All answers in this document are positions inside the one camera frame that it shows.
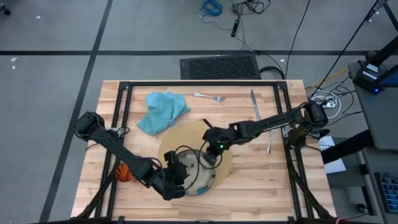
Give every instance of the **orange object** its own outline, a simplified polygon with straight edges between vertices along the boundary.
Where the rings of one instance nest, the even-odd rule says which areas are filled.
[[[119,165],[118,169],[116,170],[116,178],[120,182],[128,182],[132,180],[132,173],[129,170],[129,166],[127,164],[122,163]]]

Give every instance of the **round wooden board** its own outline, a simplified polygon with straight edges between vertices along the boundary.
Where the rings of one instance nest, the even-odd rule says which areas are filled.
[[[164,167],[167,167],[167,163],[164,160],[164,154],[169,151],[174,151],[179,146],[185,145],[193,149],[199,149],[200,146],[203,144],[203,134],[208,128],[209,127],[202,121],[193,121],[172,127],[170,131],[164,136],[163,141],[159,147],[157,157],[162,162],[162,165]],[[208,143],[205,144],[202,151],[205,151],[207,147]],[[229,174],[231,166],[232,153],[231,151],[226,150],[223,153],[222,163],[219,167],[216,168],[216,177],[211,188],[217,187],[225,180],[225,178]]]

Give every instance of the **blue towel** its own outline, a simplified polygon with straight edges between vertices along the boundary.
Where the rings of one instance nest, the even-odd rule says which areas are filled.
[[[174,125],[178,116],[190,110],[182,94],[153,92],[146,96],[146,100],[148,112],[137,125],[152,136]]]

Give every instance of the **keyboard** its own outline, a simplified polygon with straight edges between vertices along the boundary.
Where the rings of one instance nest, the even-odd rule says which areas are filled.
[[[374,173],[387,213],[398,213],[398,174]]]

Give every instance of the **wooden table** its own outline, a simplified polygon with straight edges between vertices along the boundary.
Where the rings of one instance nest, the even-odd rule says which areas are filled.
[[[287,80],[287,84],[292,107],[307,100],[301,80]],[[119,81],[105,81],[99,96],[96,111],[104,117],[107,128],[111,125],[118,85]],[[167,130],[153,137],[143,133],[136,125],[147,112],[145,96],[148,93],[171,91],[185,94],[185,101],[191,110],[181,116],[177,124],[206,118],[213,126],[227,127],[228,123],[256,119],[250,89],[254,89],[262,118],[277,114],[275,96],[270,86],[135,86],[127,121],[131,132],[126,135],[124,145],[137,155],[157,157],[159,145]],[[226,96],[226,100],[218,103],[208,98],[194,97],[193,93],[196,92]],[[283,94],[280,95],[284,106]],[[248,144],[233,146],[230,149],[233,153],[233,165],[229,177],[217,188],[198,197],[165,201],[154,189],[147,189],[137,182],[118,183],[113,219],[125,216],[126,220],[282,221],[288,216],[294,216],[280,130],[274,134],[270,156],[265,153],[268,139],[268,133],[264,133]],[[318,147],[315,140],[308,139],[307,143]],[[105,152],[99,145],[87,151],[72,216],[82,212],[97,192]],[[330,214],[335,216],[320,152],[303,148],[302,157],[310,190]],[[108,195],[106,193],[104,197],[103,216]],[[299,198],[303,216],[306,216],[301,191]]]

